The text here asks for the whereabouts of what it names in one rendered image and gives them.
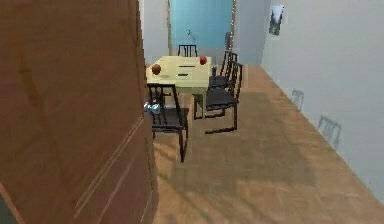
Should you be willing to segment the pale yellow dining table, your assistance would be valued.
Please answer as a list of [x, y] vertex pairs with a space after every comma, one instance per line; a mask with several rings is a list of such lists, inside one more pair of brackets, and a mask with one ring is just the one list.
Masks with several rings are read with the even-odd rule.
[[174, 84], [178, 93], [202, 96], [202, 118], [206, 118], [211, 58], [206, 56], [162, 56], [146, 69], [148, 83]]

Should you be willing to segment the brown wooden room door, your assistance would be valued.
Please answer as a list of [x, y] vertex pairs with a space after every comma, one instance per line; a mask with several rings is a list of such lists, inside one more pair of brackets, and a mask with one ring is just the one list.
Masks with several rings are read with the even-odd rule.
[[0, 0], [0, 224], [152, 224], [139, 0]]

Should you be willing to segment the framed wall picture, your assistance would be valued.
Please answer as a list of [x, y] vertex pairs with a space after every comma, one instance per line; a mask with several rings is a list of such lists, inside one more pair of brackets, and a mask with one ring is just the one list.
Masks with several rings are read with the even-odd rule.
[[283, 18], [283, 5], [273, 5], [270, 17], [269, 33], [278, 36]]

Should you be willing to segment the black dining chair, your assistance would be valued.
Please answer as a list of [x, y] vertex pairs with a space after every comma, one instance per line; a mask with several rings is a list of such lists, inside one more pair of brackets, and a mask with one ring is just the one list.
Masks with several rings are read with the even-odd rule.
[[188, 146], [189, 109], [180, 106], [175, 84], [148, 83], [149, 99], [146, 102], [161, 106], [160, 114], [149, 113], [152, 117], [152, 136], [157, 133], [175, 133], [178, 135], [180, 161], [184, 162]]
[[197, 46], [194, 44], [181, 44], [181, 45], [179, 45], [177, 53], [179, 56], [184, 56], [184, 57], [197, 57], [198, 56]]
[[197, 116], [197, 106], [201, 109], [210, 111], [225, 111], [233, 109], [233, 123], [231, 127], [212, 129], [206, 131], [206, 134], [222, 133], [235, 131], [238, 128], [238, 104], [242, 86], [243, 65], [239, 62], [232, 62], [231, 76], [229, 79], [229, 87], [227, 89], [221, 87], [209, 88], [206, 95], [193, 95], [193, 119], [202, 119], [202, 116]]
[[212, 68], [212, 75], [209, 77], [209, 86], [227, 88], [230, 82], [232, 63], [237, 61], [238, 54], [226, 50], [220, 71], [217, 71], [216, 67]]

